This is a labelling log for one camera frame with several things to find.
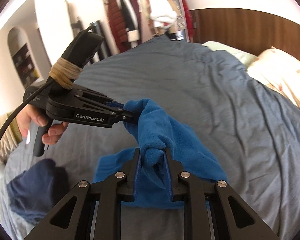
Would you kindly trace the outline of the beige sleeve forearm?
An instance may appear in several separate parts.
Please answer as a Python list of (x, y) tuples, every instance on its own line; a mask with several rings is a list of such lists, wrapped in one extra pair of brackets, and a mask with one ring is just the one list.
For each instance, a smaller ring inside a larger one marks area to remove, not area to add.
[[(0, 116), (0, 129), (10, 115), (11, 113), (5, 113)], [(0, 165), (6, 163), (9, 155), (18, 147), (20, 142), (22, 142), (21, 133), (17, 121), (14, 119), (0, 140)]]

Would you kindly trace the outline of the person's left hand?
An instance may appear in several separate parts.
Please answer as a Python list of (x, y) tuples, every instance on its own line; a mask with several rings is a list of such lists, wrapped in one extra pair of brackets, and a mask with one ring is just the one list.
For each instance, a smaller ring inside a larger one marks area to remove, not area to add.
[[(22, 137), (27, 137), (30, 123), (34, 122), (39, 127), (48, 124), (48, 119), (41, 113), (39, 109), (32, 105), (27, 105), (16, 117), (17, 125)], [(48, 132), (42, 136), (42, 142), (47, 145), (54, 145), (62, 137), (68, 127), (67, 122), (52, 125)]]

